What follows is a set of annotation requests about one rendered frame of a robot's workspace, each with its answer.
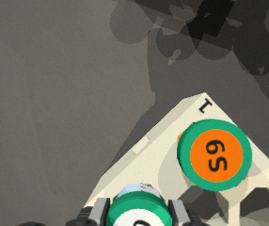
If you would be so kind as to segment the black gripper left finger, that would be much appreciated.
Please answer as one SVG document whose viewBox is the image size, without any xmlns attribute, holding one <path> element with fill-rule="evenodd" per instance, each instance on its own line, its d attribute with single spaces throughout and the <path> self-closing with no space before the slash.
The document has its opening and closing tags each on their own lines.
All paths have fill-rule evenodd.
<svg viewBox="0 0 269 226">
<path fill-rule="evenodd" d="M 81 209 L 76 219 L 69 220 L 66 226 L 106 226 L 106 214 L 110 206 L 110 198 L 97 198 L 94 206 Z M 17 226 L 46 226 L 38 222 L 26 222 Z"/>
</svg>

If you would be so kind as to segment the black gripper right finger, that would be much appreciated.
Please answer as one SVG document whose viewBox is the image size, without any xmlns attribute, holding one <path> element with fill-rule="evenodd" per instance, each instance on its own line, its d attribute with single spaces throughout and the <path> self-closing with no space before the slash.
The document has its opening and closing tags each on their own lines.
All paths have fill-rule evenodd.
<svg viewBox="0 0 269 226">
<path fill-rule="evenodd" d="M 182 200 L 168 200 L 167 206 L 172 216 L 172 226 L 211 226 L 203 223 L 194 210 L 185 209 Z"/>
</svg>

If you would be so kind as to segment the cream tube adapter with numbered holes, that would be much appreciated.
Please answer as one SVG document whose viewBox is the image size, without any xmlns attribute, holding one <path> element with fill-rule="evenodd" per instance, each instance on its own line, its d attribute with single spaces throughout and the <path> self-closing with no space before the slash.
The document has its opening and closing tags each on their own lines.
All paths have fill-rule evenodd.
<svg viewBox="0 0 269 226">
<path fill-rule="evenodd" d="M 84 207 L 94 206 L 97 198 L 110 198 L 111 205 L 128 184 L 142 183 L 157 189 L 166 205 L 182 200 L 185 209 L 211 226 L 269 226 L 269 159 L 249 138 L 250 170 L 231 189 L 205 190 L 182 171 L 178 136 L 193 121 L 205 119 L 235 124 L 205 92 L 182 99 L 102 176 Z"/>
</svg>

